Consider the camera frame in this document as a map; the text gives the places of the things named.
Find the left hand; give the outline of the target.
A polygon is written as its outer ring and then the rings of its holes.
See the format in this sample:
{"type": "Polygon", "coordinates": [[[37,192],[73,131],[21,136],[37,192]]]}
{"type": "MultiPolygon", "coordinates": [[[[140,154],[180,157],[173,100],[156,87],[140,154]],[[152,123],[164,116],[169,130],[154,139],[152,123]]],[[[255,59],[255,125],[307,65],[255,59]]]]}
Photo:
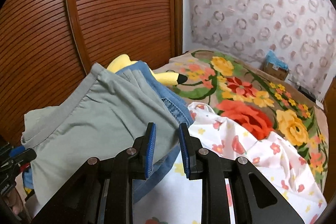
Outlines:
{"type": "Polygon", "coordinates": [[[5,195],[4,200],[15,215],[18,215],[23,211],[24,205],[21,196],[15,188],[5,195]]]}

